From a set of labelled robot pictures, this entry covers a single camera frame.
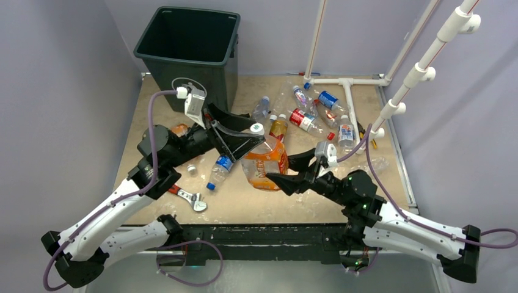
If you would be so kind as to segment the blue label clear bottle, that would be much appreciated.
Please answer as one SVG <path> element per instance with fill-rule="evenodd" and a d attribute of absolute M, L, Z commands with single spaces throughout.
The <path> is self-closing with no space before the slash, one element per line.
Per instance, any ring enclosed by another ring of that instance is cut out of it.
<path fill-rule="evenodd" d="M 216 188 L 228 178 L 232 166 L 233 162 L 229 157 L 218 157 L 211 169 L 210 178 L 206 184 L 206 188 L 211 191 L 216 190 Z"/>

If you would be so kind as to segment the large orange bottle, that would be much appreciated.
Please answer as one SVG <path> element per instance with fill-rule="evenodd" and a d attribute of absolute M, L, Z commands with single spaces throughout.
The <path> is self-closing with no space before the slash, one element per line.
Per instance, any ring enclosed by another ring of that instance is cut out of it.
<path fill-rule="evenodd" d="M 284 144 L 275 137 L 265 134 L 261 123 L 249 128 L 252 134 L 259 134 L 265 141 L 256 146 L 241 160 L 241 165 L 248 183 L 255 189 L 276 192 L 280 188 L 266 177 L 267 173 L 286 175 L 288 155 Z"/>
<path fill-rule="evenodd" d="M 184 123 L 180 123 L 171 127 L 171 131 L 178 137 L 184 136 L 189 132 L 190 127 Z"/>

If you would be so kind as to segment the gold red label bottle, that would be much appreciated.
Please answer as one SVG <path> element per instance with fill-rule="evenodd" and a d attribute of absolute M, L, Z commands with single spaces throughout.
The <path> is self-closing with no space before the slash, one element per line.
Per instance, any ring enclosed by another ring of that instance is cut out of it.
<path fill-rule="evenodd" d="M 269 135 L 283 143 L 288 129 L 288 122 L 285 114 L 276 116 L 269 130 Z"/>

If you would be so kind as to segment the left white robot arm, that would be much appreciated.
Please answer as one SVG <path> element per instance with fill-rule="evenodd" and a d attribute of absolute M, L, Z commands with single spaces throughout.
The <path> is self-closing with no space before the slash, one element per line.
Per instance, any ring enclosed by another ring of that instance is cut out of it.
<path fill-rule="evenodd" d="M 117 230 L 174 186 L 181 177 L 178 166 L 212 149 L 232 161 L 243 158 L 263 142 L 262 137 L 246 133 L 253 124 L 248 114 L 232 114 L 209 104 L 202 109 L 201 124 L 183 136 L 166 126 L 150 125 L 137 146 L 141 160 L 118 188 L 69 229 L 42 236 L 51 255 L 49 267 L 57 270 L 65 285 L 81 288 L 127 256 L 149 248 L 187 246 L 183 228 L 170 214 L 127 233 Z"/>

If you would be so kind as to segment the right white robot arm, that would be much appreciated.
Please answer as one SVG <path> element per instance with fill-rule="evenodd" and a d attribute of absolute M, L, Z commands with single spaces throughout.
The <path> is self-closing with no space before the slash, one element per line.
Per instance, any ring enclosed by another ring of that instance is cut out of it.
<path fill-rule="evenodd" d="M 315 150 L 288 157 L 295 174 L 267 173 L 286 195 L 312 190 L 342 207 L 347 223 L 340 240 L 350 248 L 387 248 L 442 267 L 444 274 L 465 283 L 476 283 L 481 231 L 467 225 L 448 226 L 406 214 L 377 194 L 367 172 L 356 170 L 343 178 L 326 170 L 327 157 Z"/>

